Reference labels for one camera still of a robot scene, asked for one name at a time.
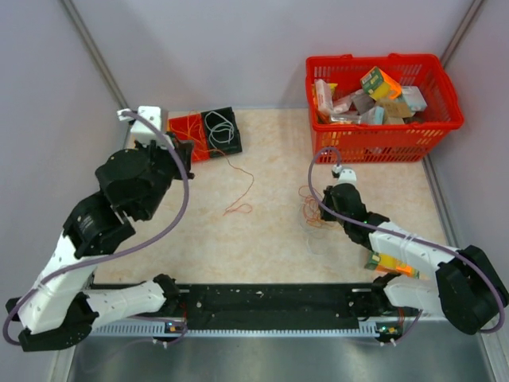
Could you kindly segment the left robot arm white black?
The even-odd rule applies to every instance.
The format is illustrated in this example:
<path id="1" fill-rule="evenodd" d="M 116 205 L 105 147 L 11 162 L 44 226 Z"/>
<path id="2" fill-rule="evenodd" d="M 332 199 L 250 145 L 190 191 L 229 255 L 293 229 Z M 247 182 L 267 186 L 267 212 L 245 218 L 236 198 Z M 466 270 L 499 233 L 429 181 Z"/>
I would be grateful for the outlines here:
<path id="1" fill-rule="evenodd" d="M 171 154 L 155 141 L 137 142 L 113 153 L 95 171 L 99 191 L 84 198 L 63 225 L 39 278 L 60 269 L 70 271 L 46 284 L 36 282 L 33 297 L 14 314 L 23 326 L 18 341 L 25 352 L 68 349 L 92 330 L 131 316 L 166 316 L 180 308 L 179 289 L 168 275 L 110 290 L 92 290 L 96 266 L 135 234 L 133 221 L 153 218 L 172 181 L 181 179 Z"/>

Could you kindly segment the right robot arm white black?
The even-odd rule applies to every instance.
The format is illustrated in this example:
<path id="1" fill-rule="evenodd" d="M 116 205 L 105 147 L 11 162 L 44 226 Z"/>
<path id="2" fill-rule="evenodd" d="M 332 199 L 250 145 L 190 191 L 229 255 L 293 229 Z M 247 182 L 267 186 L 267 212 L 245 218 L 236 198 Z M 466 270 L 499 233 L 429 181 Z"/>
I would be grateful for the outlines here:
<path id="1" fill-rule="evenodd" d="M 320 204 L 321 217 L 337 221 L 355 244 L 390 255 L 425 276 L 391 276 L 371 295 L 382 315 L 408 307 L 446 318 L 466 334 L 494 333 L 503 327 L 508 292 L 486 254 L 436 244 L 403 230 L 389 218 L 367 210 L 357 188 L 330 185 Z"/>

